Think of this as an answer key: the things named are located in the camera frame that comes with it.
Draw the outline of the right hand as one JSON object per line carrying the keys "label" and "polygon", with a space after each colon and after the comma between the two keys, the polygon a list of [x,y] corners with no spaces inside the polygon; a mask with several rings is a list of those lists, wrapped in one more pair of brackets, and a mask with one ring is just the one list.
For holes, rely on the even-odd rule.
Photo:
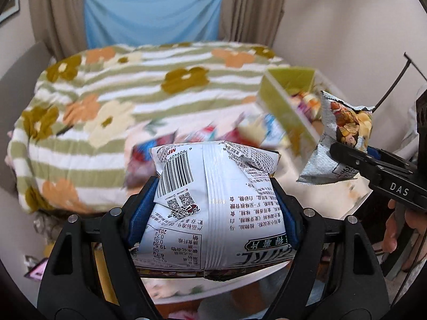
{"label": "right hand", "polygon": [[398,213],[396,205],[395,200],[389,200],[388,208],[394,211],[386,221],[386,230],[381,246],[385,253],[392,253],[396,250],[399,246],[397,240],[402,232],[402,220],[404,219],[405,223],[419,234],[413,251],[402,265],[403,271],[409,271],[413,264],[417,264],[426,257],[426,241],[423,242],[423,236],[426,233],[426,213],[404,208],[405,213],[401,215]]}

